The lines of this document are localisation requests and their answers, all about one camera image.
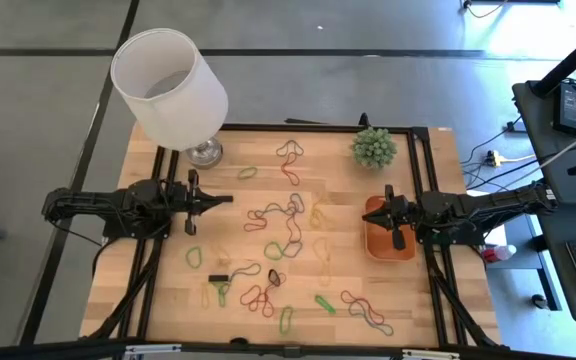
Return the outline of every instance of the small succulent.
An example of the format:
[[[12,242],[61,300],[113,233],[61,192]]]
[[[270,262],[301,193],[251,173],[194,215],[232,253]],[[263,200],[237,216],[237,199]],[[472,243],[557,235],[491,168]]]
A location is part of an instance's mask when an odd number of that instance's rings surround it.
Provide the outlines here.
[[[372,127],[357,133],[350,148],[355,160],[371,169],[381,169],[385,165],[390,165],[397,153],[397,147],[388,130]]]

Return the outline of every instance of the lamp base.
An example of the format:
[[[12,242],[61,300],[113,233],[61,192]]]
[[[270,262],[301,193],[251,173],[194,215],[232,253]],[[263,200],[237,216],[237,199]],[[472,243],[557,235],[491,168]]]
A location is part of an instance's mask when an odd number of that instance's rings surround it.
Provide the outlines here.
[[[221,143],[214,137],[208,139],[203,144],[186,150],[186,155],[192,166],[197,169],[210,169],[219,164],[224,150]]]

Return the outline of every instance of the white lampshade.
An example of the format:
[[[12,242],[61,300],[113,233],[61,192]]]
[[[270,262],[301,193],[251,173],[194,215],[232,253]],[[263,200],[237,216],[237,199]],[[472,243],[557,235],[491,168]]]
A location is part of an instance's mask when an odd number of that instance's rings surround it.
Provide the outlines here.
[[[214,136],[228,113],[228,95],[186,35],[152,29],[133,36],[110,68],[115,88],[144,132],[173,150]]]

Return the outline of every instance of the desk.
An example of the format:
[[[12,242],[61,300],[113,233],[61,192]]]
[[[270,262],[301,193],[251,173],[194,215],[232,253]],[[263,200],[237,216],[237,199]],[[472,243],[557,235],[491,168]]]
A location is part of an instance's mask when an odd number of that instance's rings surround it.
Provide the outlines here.
[[[185,214],[175,217],[173,231],[163,245],[147,339],[227,343],[235,337],[245,337],[254,344],[436,346],[422,249],[417,249],[418,256],[411,261],[379,263],[364,254],[361,236],[365,201],[369,196],[382,194],[385,184],[392,184],[395,192],[410,199],[415,197],[406,137],[392,135],[398,154],[390,167],[368,171],[352,160],[349,145],[353,136],[350,133],[220,131],[217,137],[223,144],[224,157],[217,167],[199,171],[199,185],[212,195],[231,194],[234,202],[222,204],[198,218],[194,237],[175,230],[183,229]],[[430,137],[440,190],[464,192],[452,131],[432,129]],[[304,156],[291,166],[301,177],[301,184],[296,187],[279,170],[283,159],[275,155],[275,150],[287,139],[298,141],[305,150]],[[421,144],[417,145],[418,156],[423,158]],[[155,151],[155,145],[135,126],[119,187],[150,177]],[[252,165],[259,168],[256,177],[236,179],[239,170]],[[182,155],[177,179],[184,180],[188,169],[189,164]],[[427,188],[424,172],[422,180]],[[306,212],[296,218],[303,231],[303,250],[293,260],[268,260],[263,256],[264,245],[269,240],[285,243],[285,219],[280,214],[271,215],[267,229],[246,233],[242,230],[246,212],[263,209],[273,201],[285,205],[293,192],[301,194],[305,203]],[[322,229],[314,229],[307,219],[313,203],[319,199],[323,199],[320,210],[327,219]],[[313,242],[321,237],[327,237],[332,244],[329,286],[322,286],[318,281],[321,263],[312,249]],[[203,264],[196,270],[185,261],[186,251],[193,246],[201,246],[203,253]],[[217,246],[229,254],[230,265],[219,264],[217,251],[211,250]],[[134,240],[122,239],[100,256],[82,335],[96,330],[124,294],[134,249]],[[460,298],[488,336],[499,341],[480,258],[467,247],[451,249]],[[208,274],[230,274],[251,262],[261,264],[261,274],[238,277],[227,295],[225,308],[218,306],[216,290],[212,287],[210,305],[208,309],[202,307],[202,284],[206,283]],[[239,297],[254,284],[265,286],[268,282],[265,274],[270,268],[285,273],[287,281],[269,294],[275,313],[267,319],[240,305]],[[394,328],[394,336],[384,336],[362,318],[350,317],[347,305],[340,300],[342,290],[369,299]],[[337,315],[331,317],[321,309],[313,300],[315,294],[326,297],[337,309]],[[279,314],[286,305],[292,305],[295,313],[290,333],[282,336],[278,331]],[[443,308],[449,339],[454,342],[452,316],[446,301]],[[137,314],[134,310],[129,331],[132,335]]]
[[[570,137],[563,138],[564,135],[559,133],[553,134],[549,128],[552,121],[552,99],[537,98],[526,84],[515,84],[513,92],[538,157],[557,151],[574,140]],[[562,156],[562,160],[566,160],[567,155]],[[576,151],[569,154],[568,160],[570,159],[576,161]],[[544,176],[548,184],[556,190],[558,179],[569,166],[557,162],[552,165],[544,169]],[[570,313],[576,320],[576,270],[565,245],[566,241],[576,240],[576,205],[562,204],[553,215],[539,216],[539,223],[559,275]]]

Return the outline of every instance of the wooden table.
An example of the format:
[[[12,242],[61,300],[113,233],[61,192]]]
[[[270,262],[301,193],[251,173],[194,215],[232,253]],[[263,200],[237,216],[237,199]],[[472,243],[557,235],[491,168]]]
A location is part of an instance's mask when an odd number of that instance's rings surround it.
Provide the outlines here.
[[[431,129],[430,136],[440,190],[463,193],[464,183],[452,131]],[[383,194],[385,184],[392,184],[396,194],[404,194],[411,200],[415,198],[404,135],[393,135],[398,153],[393,164],[381,171],[365,170],[355,164],[349,149],[353,134],[221,131],[217,137],[223,144],[224,157],[217,167],[199,170],[200,187],[211,195],[233,195],[234,202],[219,205],[199,217],[194,237],[182,230],[185,214],[175,217],[171,236],[163,245],[148,326],[149,340],[227,343],[232,338],[245,337],[255,344],[437,345],[421,247],[414,259],[401,263],[376,262],[369,259],[364,250],[361,215],[366,199]],[[280,171],[284,159],[275,155],[275,150],[287,139],[298,141],[305,149],[305,154],[290,166],[301,178],[299,186],[290,184]],[[417,148],[423,164],[420,143]],[[155,151],[156,146],[136,125],[119,187],[149,178]],[[238,180],[238,172],[248,166],[258,167],[257,175]],[[188,169],[188,161],[182,155],[177,179],[185,182]],[[427,175],[423,170],[422,178],[427,190]],[[296,216],[303,231],[303,250],[295,259],[266,259],[263,249],[267,242],[275,240],[284,244],[287,240],[286,217],[280,213],[271,214],[267,229],[247,233],[242,229],[247,221],[246,213],[251,209],[263,209],[270,202],[285,206],[293,192],[299,193],[305,203],[306,212]],[[313,228],[308,221],[311,207],[317,200],[322,200],[319,209],[326,217],[320,229]],[[320,282],[322,264],[313,251],[313,243],[318,238],[328,238],[332,245],[332,277],[328,286],[322,286]],[[82,335],[96,330],[123,296],[135,244],[135,240],[122,239],[101,255],[82,323]],[[186,252],[194,246],[202,248],[203,264],[199,269],[192,269],[186,263]],[[229,265],[224,266],[223,261],[220,264],[220,247],[231,258]],[[461,300],[487,334],[499,341],[480,258],[467,247],[453,246],[451,249]],[[262,266],[259,275],[237,277],[223,308],[218,305],[216,289],[209,286],[209,306],[205,308],[202,291],[207,286],[209,274],[230,274],[253,262]],[[272,318],[265,318],[259,311],[250,312],[242,306],[239,298],[254,284],[265,287],[271,268],[285,273],[287,281],[269,292],[275,312]],[[340,299],[342,290],[367,298],[375,310],[385,316],[394,335],[385,336],[369,327],[363,318],[350,316],[348,305]],[[324,296],[337,309],[337,314],[331,316],[317,305],[316,294]],[[443,303],[449,339],[454,342],[450,306],[445,299]],[[295,312],[291,331],[281,335],[279,316],[286,305],[291,305]],[[133,335],[138,314],[138,310],[133,311],[129,332]]]

